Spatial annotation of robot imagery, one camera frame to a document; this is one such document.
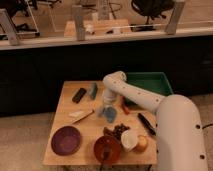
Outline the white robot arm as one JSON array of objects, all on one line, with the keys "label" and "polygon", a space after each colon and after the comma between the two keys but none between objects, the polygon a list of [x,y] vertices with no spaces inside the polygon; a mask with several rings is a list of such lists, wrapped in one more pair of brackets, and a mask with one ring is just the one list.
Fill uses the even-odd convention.
[{"label": "white robot arm", "polygon": [[157,171],[208,171],[200,113],[187,97],[163,96],[126,82],[123,71],[103,78],[103,99],[122,95],[156,115]]}]

